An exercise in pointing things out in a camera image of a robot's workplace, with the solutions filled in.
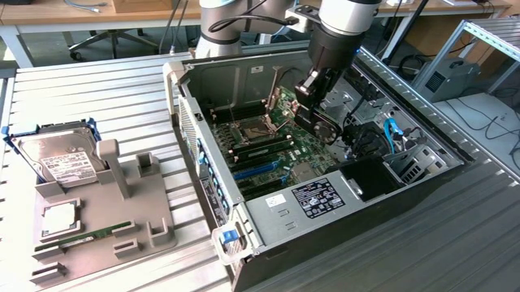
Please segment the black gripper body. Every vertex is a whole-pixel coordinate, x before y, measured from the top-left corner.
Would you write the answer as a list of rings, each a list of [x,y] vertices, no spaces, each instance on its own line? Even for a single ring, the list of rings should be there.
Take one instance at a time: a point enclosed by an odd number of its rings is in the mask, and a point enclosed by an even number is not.
[[[313,72],[343,73],[351,67],[363,42],[363,33],[344,35],[325,26],[315,26],[308,48]]]

